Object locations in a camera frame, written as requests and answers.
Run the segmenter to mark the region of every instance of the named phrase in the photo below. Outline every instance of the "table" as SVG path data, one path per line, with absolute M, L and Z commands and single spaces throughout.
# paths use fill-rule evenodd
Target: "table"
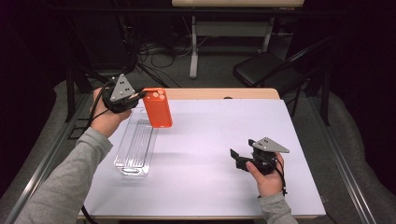
M 172 0 L 174 7 L 302 7 L 304 0 Z M 198 35 L 213 36 L 262 36 L 262 48 L 268 50 L 268 43 L 274 26 L 274 18 L 268 21 L 197 21 L 191 22 L 191 67 L 190 78 L 197 78 Z
M 289 112 L 275 90 L 166 92 L 174 125 L 159 130 L 148 175 L 125 176 L 113 166 L 126 120 L 110 137 L 114 147 L 99 165 L 84 203 L 93 217 L 259 218 L 255 180 L 235 168 L 230 147 L 241 156 L 251 157 L 248 139 L 260 140 L 264 135 L 290 150 L 283 156 L 289 192 L 286 200 L 292 213 L 297 217 L 325 215 Z M 234 99 L 220 100 L 226 96 Z

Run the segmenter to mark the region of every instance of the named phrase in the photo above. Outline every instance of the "gray sweatshirt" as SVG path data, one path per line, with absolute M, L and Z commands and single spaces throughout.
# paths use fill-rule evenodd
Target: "gray sweatshirt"
M 15 223 L 76 223 L 93 174 L 112 147 L 105 136 L 89 128 L 28 200 Z M 268 223 L 297 223 L 281 193 L 260 198 L 260 203 Z

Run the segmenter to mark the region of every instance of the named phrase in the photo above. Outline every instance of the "black horizontal bar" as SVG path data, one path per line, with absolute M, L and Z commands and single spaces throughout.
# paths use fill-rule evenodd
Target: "black horizontal bar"
M 244 16 L 244 17 L 294 17 L 294 18 L 337 18 L 347 14 L 347 10 L 294 10 L 258 8 L 258 7 L 196 7 L 196 8 L 81 8 L 48 7 L 49 11 L 62 14 L 95 13 L 117 15 L 172 15 L 172 16 Z

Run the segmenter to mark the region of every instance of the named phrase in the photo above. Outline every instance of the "orange object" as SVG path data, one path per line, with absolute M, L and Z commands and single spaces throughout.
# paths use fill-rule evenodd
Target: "orange object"
M 147 94 L 143 98 L 148 119 L 153 128 L 169 128 L 172 126 L 172 116 L 169 110 L 168 98 L 163 88 L 145 88 Z

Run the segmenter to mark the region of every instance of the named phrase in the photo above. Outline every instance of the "transparent container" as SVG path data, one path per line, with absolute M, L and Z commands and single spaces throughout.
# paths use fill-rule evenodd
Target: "transparent container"
M 114 166 L 124 175 L 147 175 L 158 129 L 152 128 L 147 111 L 135 108 L 122 137 Z

